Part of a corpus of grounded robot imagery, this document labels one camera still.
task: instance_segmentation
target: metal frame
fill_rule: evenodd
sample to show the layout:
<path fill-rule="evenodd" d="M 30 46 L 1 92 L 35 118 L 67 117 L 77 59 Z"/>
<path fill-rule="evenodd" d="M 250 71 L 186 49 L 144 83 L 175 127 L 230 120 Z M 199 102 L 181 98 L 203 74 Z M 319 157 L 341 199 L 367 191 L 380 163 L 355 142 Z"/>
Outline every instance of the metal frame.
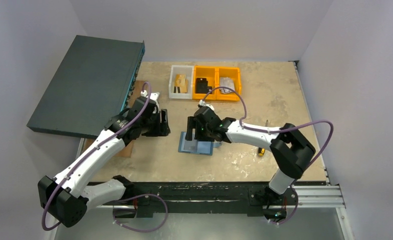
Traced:
<path fill-rule="evenodd" d="M 312 115 L 310 113 L 309 106 L 307 105 L 306 95 L 304 94 L 303 85 L 301 84 L 300 74 L 298 73 L 297 63 L 295 61 L 293 61 L 292 63 L 293 63 L 293 67 L 295 68 L 295 73 L 296 73 L 296 77 L 298 79 L 299 87 L 301 88 L 302 97 L 304 98 L 305 108 L 308 111 L 308 117 L 310 118 L 310 121 L 312 121 Z M 318 141 L 317 137 L 315 138 L 315 141 L 316 141 L 317 147 L 319 147 L 319 141 Z M 321 163 L 323 164 L 324 173 L 326 175 L 326 182 L 330 185 L 331 182 L 329 180 L 328 171 L 326 169 L 325 162 L 323 161 L 323 158 L 321 159 Z M 347 217 L 347 211 L 345 208 L 344 198 L 342 198 L 342 201 L 343 201 L 344 207 L 336 207 L 335 208 L 336 214 L 338 215 L 339 224 L 342 229 L 342 233 L 343 233 L 345 240 L 353 240 L 354 234 L 353 234 L 353 231 L 351 230 L 351 225 L 350 225 L 350 222 Z"/>

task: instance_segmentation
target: cardboard piece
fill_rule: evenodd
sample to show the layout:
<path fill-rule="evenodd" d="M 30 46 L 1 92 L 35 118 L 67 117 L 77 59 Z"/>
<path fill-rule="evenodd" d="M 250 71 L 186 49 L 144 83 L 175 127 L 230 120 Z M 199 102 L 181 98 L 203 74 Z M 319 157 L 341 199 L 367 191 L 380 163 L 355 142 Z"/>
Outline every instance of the cardboard piece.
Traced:
<path fill-rule="evenodd" d="M 175 94 L 186 94 L 188 92 L 188 80 L 185 74 L 176 74 L 173 92 Z"/>

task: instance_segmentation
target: dark gray box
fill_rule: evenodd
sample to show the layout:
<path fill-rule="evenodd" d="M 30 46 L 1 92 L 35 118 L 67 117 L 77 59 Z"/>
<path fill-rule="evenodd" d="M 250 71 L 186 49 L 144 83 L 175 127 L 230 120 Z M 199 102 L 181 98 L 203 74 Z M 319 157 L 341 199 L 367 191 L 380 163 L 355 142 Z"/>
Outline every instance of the dark gray box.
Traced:
<path fill-rule="evenodd" d="M 145 53 L 142 42 L 77 35 L 27 127 L 96 139 L 128 100 Z"/>

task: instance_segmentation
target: screwdriver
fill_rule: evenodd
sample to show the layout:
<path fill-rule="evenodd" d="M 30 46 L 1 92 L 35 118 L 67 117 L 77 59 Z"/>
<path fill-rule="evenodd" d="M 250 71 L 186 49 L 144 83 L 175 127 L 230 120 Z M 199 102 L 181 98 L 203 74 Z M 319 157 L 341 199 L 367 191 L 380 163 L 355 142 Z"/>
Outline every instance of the screwdriver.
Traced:
<path fill-rule="evenodd" d="M 267 125 L 269 125 L 269 120 L 265 121 L 265 125 L 264 126 L 267 127 Z M 258 152 L 258 156 L 262 157 L 262 156 L 264 156 L 264 153 L 266 152 L 266 150 L 264 148 L 262 148 L 262 147 L 259 147 L 257 152 Z"/>

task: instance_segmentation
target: gray floor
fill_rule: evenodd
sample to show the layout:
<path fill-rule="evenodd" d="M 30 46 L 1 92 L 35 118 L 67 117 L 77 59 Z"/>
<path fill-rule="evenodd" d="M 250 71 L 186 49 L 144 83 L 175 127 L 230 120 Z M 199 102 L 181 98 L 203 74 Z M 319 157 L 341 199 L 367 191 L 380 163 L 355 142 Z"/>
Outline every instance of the gray floor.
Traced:
<path fill-rule="evenodd" d="M 123 220 L 131 227 L 149 229 L 154 218 Z M 243 214 L 169 214 L 167 222 L 151 233 L 137 233 L 113 224 L 111 209 L 94 209 L 74 227 L 59 226 L 56 240 L 343 240 L 334 208 L 300 208 L 280 227 L 268 225 L 263 217 Z"/>

